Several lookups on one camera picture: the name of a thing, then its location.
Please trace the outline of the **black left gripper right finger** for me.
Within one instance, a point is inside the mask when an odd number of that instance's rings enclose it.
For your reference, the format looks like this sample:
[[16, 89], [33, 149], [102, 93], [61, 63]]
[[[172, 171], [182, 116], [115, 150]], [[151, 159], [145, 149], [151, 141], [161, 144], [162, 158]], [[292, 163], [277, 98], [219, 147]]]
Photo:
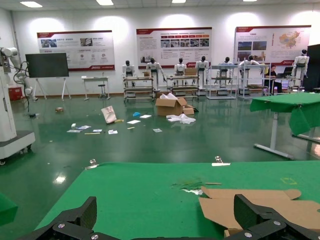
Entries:
[[226, 240], [318, 240], [320, 234], [288, 221], [271, 207], [256, 205], [244, 195], [236, 194], [234, 218], [242, 231]]

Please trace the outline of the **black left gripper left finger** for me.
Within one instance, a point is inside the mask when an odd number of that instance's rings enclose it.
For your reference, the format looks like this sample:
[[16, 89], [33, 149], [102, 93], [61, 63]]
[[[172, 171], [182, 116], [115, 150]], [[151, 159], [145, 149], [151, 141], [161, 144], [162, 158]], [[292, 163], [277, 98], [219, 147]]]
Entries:
[[109, 240], [110, 236], [93, 230], [97, 221], [97, 198], [90, 196], [79, 207], [63, 210], [49, 224], [20, 240]]

